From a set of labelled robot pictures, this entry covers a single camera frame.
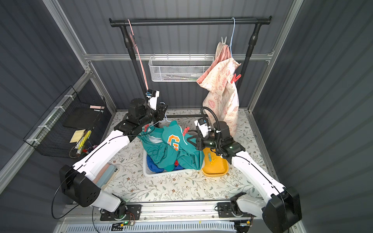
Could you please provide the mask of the pink and teal flat cases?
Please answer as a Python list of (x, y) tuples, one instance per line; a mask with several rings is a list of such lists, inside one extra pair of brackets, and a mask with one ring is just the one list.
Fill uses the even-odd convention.
[(99, 187), (104, 189), (105, 186), (108, 184), (110, 180), (114, 178), (114, 176), (117, 174), (118, 168), (111, 164), (106, 164), (101, 169), (101, 171), (98, 173), (96, 178), (93, 180), (93, 183)]

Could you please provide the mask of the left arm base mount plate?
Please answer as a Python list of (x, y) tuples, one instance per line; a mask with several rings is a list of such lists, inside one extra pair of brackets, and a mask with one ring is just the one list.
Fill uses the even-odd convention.
[(100, 221), (136, 221), (140, 219), (141, 209), (140, 204), (120, 204), (114, 212), (102, 210)]

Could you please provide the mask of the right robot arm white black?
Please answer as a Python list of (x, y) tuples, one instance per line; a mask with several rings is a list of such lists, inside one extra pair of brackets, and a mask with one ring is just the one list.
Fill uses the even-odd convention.
[(261, 218), (273, 233), (284, 233), (302, 219), (299, 193), (286, 188), (263, 170), (246, 149), (230, 135), (228, 125), (219, 121), (210, 126), (206, 119), (196, 120), (197, 135), (187, 139), (197, 150), (213, 149), (238, 169), (259, 192), (261, 199), (241, 192), (230, 199), (230, 214)]

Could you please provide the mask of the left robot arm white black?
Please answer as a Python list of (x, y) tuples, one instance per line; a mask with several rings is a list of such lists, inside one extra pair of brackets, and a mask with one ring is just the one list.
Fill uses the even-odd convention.
[(125, 202), (102, 190), (94, 180), (114, 155), (137, 136), (146, 134), (143, 131), (146, 125), (162, 121), (167, 109), (164, 103), (148, 105), (144, 99), (133, 99), (127, 115), (100, 145), (73, 166), (65, 165), (60, 169), (59, 190), (82, 207), (123, 212)]

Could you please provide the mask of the white mesh hanging cup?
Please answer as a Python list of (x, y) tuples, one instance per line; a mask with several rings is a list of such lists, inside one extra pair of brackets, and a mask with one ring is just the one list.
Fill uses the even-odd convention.
[(213, 61), (214, 57), (207, 55), (154, 55), (148, 66), (154, 82), (194, 82)]

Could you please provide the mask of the yellow plastic tray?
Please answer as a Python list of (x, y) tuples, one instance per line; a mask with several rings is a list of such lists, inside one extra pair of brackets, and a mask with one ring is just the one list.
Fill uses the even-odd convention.
[[(208, 152), (211, 153), (212, 159), (217, 158), (217, 160), (212, 165), (210, 164), (209, 159), (208, 159)], [(229, 170), (228, 162), (225, 159), (222, 159), (220, 156), (218, 156), (215, 153), (215, 150), (205, 148), (203, 150), (203, 153), (205, 155), (205, 158), (204, 158), (205, 165), (202, 168), (202, 172), (205, 176), (221, 177), (228, 172)]]

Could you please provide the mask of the green jacket orange letter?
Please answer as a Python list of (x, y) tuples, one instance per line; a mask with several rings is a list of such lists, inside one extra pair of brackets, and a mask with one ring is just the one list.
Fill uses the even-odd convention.
[(176, 163), (190, 170), (203, 167), (204, 153), (188, 143), (188, 137), (191, 135), (183, 136), (183, 129), (175, 120), (162, 128), (151, 126), (138, 135), (153, 163), (166, 172), (174, 171)]

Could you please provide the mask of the pink floral garment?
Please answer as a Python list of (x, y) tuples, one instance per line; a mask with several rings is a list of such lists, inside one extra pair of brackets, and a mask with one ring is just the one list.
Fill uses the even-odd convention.
[(210, 108), (219, 121), (226, 122), (231, 136), (235, 136), (238, 126), (240, 104), (233, 79), (240, 65), (232, 57), (229, 46), (219, 42), (212, 65), (197, 79), (199, 86), (208, 90), (203, 107)]

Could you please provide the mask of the pink wire hanger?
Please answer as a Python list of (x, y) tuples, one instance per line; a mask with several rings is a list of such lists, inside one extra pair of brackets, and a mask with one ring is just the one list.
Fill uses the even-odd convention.
[(136, 44), (135, 34), (134, 34), (134, 31), (133, 31), (130, 19), (127, 19), (127, 21), (129, 23), (129, 26), (130, 26), (130, 29), (131, 29), (131, 35), (130, 35), (130, 37), (131, 37), (133, 45), (135, 46), (135, 50), (136, 50), (138, 58), (139, 58), (140, 67), (141, 67), (142, 75), (143, 75), (143, 78), (144, 78), (145, 92), (148, 92), (149, 87), (148, 87), (147, 77), (146, 77), (146, 73), (145, 73), (145, 70), (144, 70), (143, 62), (142, 62), (142, 59), (141, 59), (141, 56), (140, 56), (140, 53), (139, 53), (139, 48), (138, 48), (138, 46)]

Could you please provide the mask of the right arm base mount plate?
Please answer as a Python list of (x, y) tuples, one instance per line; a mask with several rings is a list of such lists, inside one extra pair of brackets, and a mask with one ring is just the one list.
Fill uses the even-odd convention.
[(219, 218), (252, 217), (251, 214), (240, 211), (231, 202), (219, 202), (214, 207), (214, 210), (218, 213)]

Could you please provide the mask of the white perforated laundry basket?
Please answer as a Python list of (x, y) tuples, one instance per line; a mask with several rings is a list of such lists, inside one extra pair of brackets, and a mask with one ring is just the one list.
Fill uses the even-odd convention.
[(162, 173), (152, 172), (148, 168), (148, 165), (147, 165), (147, 152), (145, 150), (143, 150), (142, 165), (143, 165), (143, 174), (144, 174), (145, 177), (158, 177), (158, 176), (163, 176), (163, 175), (175, 175), (175, 174), (179, 174), (179, 173), (186, 173), (186, 172), (193, 172), (194, 171), (194, 170), (190, 170), (190, 169), (184, 169), (184, 170), (176, 170), (176, 171), (171, 171), (171, 172), (163, 171)]

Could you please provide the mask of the black clothes rack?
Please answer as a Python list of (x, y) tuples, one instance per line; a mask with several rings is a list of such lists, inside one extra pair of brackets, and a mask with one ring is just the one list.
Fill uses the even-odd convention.
[[(257, 18), (236, 18), (236, 25), (253, 25), (254, 30), (249, 40), (246, 55), (243, 58), (241, 72), (245, 72), (249, 60), (253, 54), (254, 47), (257, 42), (261, 26), (269, 25), (272, 17), (257, 17)], [(117, 110), (125, 110), (130, 106), (131, 100), (135, 98), (145, 98), (145, 84), (142, 75), (141, 67), (135, 46), (132, 43), (130, 32), (127, 30), (130, 26), (126, 20), (109, 21), (110, 26), (119, 28), (123, 36), (124, 45), (127, 48), (129, 61), (133, 67), (123, 70), (118, 73), (118, 78), (124, 78), (127, 84), (118, 81), (113, 84), (113, 87), (118, 91), (117, 97), (114, 98), (117, 104)], [(231, 18), (154, 18), (154, 19), (134, 19), (131, 21), (132, 27), (176, 27), (177, 30), (186, 29), (185, 35), (189, 35), (190, 27), (196, 26), (199, 28), (202, 25), (233, 25)], [(149, 68), (145, 69), (146, 77), (150, 75)], [(154, 82), (147, 80), (151, 87), (160, 89), (161, 100), (165, 101), (171, 108), (197, 108), (202, 106), (203, 100), (206, 98), (208, 91), (199, 87), (194, 82)]]

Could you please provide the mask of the yellow sticky notepad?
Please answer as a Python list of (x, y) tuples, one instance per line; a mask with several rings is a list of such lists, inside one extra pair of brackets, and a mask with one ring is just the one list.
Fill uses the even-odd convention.
[(77, 130), (74, 132), (71, 140), (70, 140), (70, 143), (77, 143), (79, 142), (82, 137), (85, 135), (85, 130)]

